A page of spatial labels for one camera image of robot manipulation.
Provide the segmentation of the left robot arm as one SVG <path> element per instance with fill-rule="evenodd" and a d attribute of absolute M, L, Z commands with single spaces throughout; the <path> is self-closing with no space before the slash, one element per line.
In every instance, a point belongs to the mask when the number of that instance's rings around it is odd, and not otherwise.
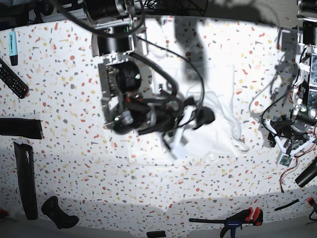
<path fill-rule="evenodd" d="M 268 131 L 270 146 L 280 150 L 277 163 L 286 167 L 305 147 L 317 141 L 317 2 L 299 0 L 297 5 L 297 39 L 303 51 L 296 79 L 284 94 L 292 108 L 286 115 L 260 120 Z"/>

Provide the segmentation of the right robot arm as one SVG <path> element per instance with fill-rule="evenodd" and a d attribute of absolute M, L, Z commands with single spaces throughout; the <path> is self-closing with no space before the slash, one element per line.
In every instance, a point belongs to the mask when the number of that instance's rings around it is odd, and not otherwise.
<path fill-rule="evenodd" d="M 139 54 L 145 10 L 135 10 L 132 0 L 86 0 L 83 22 L 58 1 L 53 6 L 69 20 L 92 33 L 92 54 L 101 57 L 101 104 L 106 127 L 120 135 L 136 131 L 139 135 L 156 132 L 167 152 L 176 159 L 186 156 L 183 133 L 214 121 L 214 113 L 204 107 L 205 91 L 198 99 L 180 98 L 176 81 L 152 60 Z M 142 76 L 138 63 L 166 80 L 152 97 L 140 92 Z"/>

